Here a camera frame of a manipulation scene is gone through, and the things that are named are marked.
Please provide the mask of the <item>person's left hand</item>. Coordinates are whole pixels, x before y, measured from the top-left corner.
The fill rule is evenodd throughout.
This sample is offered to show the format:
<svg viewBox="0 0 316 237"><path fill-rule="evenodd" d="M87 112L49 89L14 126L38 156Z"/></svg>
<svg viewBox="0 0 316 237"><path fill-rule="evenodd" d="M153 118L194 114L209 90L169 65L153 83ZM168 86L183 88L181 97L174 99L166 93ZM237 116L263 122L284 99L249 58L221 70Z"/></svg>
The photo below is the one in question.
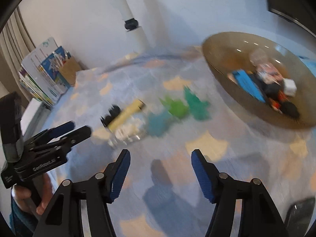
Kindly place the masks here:
<svg viewBox="0 0 316 237"><path fill-rule="evenodd" d="M36 208L36 213L41 216L53 196L53 188L50 178L46 173L38 177L36 183L39 183L39 193L42 198L41 203ZM33 213L33 209L26 203L26 200L31 198L31 194L32 192L29 189L20 185L14 185L11 189L11 196L13 197L13 200L21 211L27 213Z"/></svg>

